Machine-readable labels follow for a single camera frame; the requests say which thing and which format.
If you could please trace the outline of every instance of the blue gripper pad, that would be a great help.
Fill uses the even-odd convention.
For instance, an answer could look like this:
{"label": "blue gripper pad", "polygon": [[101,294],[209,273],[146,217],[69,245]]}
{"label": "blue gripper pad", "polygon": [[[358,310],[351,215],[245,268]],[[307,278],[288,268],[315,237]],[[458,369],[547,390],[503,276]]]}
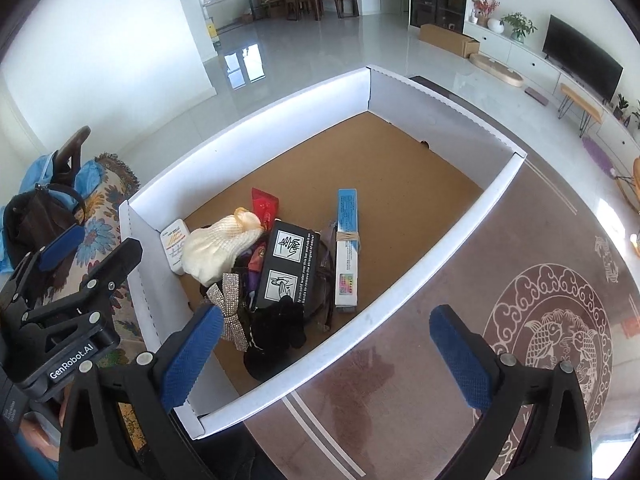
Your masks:
{"label": "blue gripper pad", "polygon": [[224,325],[222,311],[216,306],[200,308],[207,309],[207,312],[193,326],[191,333],[174,354],[160,381],[160,402],[167,412],[183,405],[187,400],[202,367],[222,335]]}
{"label": "blue gripper pad", "polygon": [[42,251],[38,268],[42,272],[54,270],[83,241],[84,227],[79,225],[71,226]]}
{"label": "blue gripper pad", "polygon": [[[480,336],[470,332],[449,305],[440,305],[431,311],[429,332],[466,403],[485,412],[492,402],[494,381],[472,350],[477,342],[473,336]],[[490,350],[484,340],[482,343]],[[494,366],[497,378],[497,365]]]}

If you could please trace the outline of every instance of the vase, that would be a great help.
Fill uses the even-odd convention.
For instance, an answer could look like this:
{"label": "vase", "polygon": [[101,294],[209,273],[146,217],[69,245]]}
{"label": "vase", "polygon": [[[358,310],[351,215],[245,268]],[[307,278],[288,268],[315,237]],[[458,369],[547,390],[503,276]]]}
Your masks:
{"label": "vase", "polygon": [[502,20],[489,18],[489,21],[486,22],[486,26],[489,27],[490,31],[495,32],[496,34],[502,34],[504,32],[504,23]]}
{"label": "vase", "polygon": [[523,43],[524,44],[524,34],[519,34],[517,32],[512,32],[511,33],[511,39],[513,41],[517,41],[518,43]]}

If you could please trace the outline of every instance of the black tv screen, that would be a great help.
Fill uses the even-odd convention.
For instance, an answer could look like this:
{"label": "black tv screen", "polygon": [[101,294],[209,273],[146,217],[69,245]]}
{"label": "black tv screen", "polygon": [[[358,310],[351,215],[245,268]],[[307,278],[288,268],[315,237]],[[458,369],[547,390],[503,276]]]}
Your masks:
{"label": "black tv screen", "polygon": [[613,99],[622,67],[593,41],[554,15],[542,50],[600,97]]}

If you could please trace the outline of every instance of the white square label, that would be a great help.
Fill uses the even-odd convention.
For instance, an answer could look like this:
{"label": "white square label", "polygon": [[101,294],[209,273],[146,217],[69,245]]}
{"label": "white square label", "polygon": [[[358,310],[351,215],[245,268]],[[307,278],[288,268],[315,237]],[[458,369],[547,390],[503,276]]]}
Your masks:
{"label": "white square label", "polygon": [[271,301],[280,301],[283,296],[289,296],[293,301],[296,301],[297,286],[297,276],[291,276],[279,270],[270,270],[264,298]]}
{"label": "white square label", "polygon": [[300,263],[304,241],[305,239],[302,236],[287,233],[286,231],[278,231],[276,245],[273,248],[273,256]]}

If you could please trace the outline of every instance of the white round vase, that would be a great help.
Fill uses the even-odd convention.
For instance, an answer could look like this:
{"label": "white round vase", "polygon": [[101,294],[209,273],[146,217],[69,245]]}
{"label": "white round vase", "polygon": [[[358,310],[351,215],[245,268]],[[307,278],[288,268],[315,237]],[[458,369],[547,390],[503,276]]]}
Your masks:
{"label": "white round vase", "polygon": [[489,30],[495,32],[496,34],[502,34],[504,32],[504,23],[501,20],[496,20],[495,18],[489,18],[489,21],[486,23],[486,26],[489,27]]}

